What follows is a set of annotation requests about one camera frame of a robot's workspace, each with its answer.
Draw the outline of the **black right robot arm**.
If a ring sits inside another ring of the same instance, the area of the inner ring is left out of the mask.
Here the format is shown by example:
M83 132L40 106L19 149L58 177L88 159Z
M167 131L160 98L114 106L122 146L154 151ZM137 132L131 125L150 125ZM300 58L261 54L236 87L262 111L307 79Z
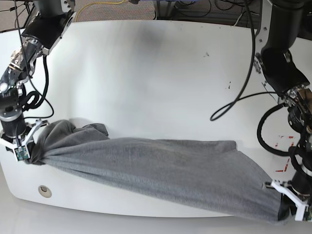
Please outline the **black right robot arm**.
M36 16L19 32L20 48L15 50L10 63L0 78L0 143L11 151L17 161L29 160L35 146L33 135L49 124L47 117L36 117L34 124L25 120L23 113L34 110L46 100L49 86L47 56L62 39L72 23L74 0L35 0ZM43 92L26 92L25 83L32 79L36 60L43 58L45 86Z

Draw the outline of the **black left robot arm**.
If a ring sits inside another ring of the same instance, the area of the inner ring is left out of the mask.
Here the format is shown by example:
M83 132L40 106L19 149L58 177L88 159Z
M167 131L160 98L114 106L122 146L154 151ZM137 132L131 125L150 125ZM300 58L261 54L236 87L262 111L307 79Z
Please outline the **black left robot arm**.
M281 194L279 217L292 214L297 221L312 219L312 92L310 82L296 67L290 48L294 44L309 0L263 0L255 35L256 71L264 77L263 86L274 96L277 105L261 118L257 139L268 152L288 157L295 169L290 181L272 181L267 187ZM287 108L288 124L300 138L281 151L262 138L265 120L274 112Z

